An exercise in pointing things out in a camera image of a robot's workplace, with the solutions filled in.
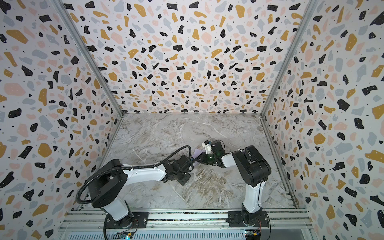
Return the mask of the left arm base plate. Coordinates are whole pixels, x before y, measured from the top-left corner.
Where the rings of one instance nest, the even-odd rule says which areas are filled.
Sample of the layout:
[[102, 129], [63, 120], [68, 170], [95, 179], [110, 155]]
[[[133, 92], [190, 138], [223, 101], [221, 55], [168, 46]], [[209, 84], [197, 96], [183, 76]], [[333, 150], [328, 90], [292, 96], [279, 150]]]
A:
[[148, 212], [133, 212], [116, 221], [110, 214], [106, 215], [104, 230], [108, 229], [145, 229], [149, 218]]

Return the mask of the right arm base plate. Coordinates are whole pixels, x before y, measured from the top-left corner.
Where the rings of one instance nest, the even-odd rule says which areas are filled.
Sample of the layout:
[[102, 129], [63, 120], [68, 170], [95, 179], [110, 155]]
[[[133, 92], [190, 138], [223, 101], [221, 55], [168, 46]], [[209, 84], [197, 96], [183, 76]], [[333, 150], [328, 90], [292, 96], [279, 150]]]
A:
[[269, 217], [263, 210], [259, 210], [255, 213], [248, 213], [246, 210], [229, 211], [226, 222], [229, 223], [231, 228], [258, 228], [270, 226]]

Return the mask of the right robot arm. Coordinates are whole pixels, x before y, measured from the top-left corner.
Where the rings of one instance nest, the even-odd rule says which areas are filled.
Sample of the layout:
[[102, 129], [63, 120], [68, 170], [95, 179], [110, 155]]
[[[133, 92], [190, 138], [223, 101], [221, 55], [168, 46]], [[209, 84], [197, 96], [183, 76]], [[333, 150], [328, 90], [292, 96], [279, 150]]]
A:
[[242, 208], [249, 215], [259, 213], [262, 209], [262, 191], [272, 169], [257, 148], [250, 145], [244, 149], [226, 153], [224, 144], [220, 140], [205, 141], [202, 147], [204, 148], [202, 151], [195, 149], [192, 159], [203, 165], [220, 168], [237, 167], [246, 184]]

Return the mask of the lilac square paper sheet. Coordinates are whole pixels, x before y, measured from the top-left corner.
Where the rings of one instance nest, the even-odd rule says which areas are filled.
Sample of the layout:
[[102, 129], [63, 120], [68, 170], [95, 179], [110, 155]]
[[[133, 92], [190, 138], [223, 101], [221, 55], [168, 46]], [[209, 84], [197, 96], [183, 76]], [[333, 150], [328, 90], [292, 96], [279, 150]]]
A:
[[198, 163], [195, 161], [195, 158], [198, 157], [200, 154], [204, 154], [205, 152], [200, 150], [200, 149], [195, 149], [193, 155], [192, 155], [192, 159], [193, 159], [193, 162], [194, 163]]

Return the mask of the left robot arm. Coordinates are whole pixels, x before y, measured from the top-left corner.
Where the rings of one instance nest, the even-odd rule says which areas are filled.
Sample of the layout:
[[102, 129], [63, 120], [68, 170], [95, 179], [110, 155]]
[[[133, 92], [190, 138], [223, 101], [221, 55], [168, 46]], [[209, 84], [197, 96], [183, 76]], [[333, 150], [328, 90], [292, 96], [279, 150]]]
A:
[[181, 156], [178, 160], [166, 160], [161, 164], [129, 166], [119, 160], [111, 160], [86, 181], [91, 205], [102, 209], [113, 220], [133, 217], [128, 204], [120, 199], [123, 187], [142, 182], [177, 181], [185, 185], [194, 169], [193, 160]]

